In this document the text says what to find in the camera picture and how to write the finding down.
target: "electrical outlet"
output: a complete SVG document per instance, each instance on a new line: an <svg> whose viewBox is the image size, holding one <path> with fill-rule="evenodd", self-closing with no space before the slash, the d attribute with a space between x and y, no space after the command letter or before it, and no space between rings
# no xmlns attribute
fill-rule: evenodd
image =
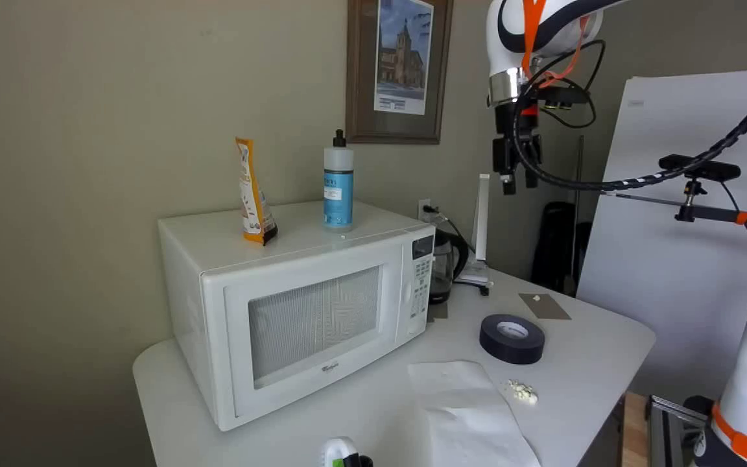
<svg viewBox="0 0 747 467"><path fill-rule="evenodd" d="M439 205L430 197L419 201L419 218L433 224Z"/></svg>

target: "bottle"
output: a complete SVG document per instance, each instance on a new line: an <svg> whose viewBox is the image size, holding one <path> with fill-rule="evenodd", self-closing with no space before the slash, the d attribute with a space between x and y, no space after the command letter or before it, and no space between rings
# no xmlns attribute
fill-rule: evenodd
<svg viewBox="0 0 747 467"><path fill-rule="evenodd" d="M325 149L325 227L347 231L352 227L352 152L343 130Z"/></svg>

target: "microwave window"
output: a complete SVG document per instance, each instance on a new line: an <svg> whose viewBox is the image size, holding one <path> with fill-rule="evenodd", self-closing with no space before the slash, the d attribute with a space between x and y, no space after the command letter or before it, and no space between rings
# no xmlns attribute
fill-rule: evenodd
<svg viewBox="0 0 747 467"><path fill-rule="evenodd" d="M380 268L250 301L255 386L376 337Z"/></svg>

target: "microwave control panel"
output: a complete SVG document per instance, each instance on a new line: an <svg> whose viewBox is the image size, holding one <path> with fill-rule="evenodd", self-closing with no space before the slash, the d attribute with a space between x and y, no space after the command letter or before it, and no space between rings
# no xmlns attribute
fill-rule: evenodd
<svg viewBox="0 0 747 467"><path fill-rule="evenodd" d="M413 241L413 276L416 278L411 280L411 306L407 306L411 335L425 331L430 270L433 270L433 237L416 239Z"/></svg>

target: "kettle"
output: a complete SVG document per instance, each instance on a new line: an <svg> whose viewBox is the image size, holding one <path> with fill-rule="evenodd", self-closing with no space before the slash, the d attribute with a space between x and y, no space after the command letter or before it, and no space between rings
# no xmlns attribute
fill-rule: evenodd
<svg viewBox="0 0 747 467"><path fill-rule="evenodd" d="M435 230L433 272L430 272L430 305L445 305L452 293L452 284L467 268L471 244L459 233Z"/></svg>

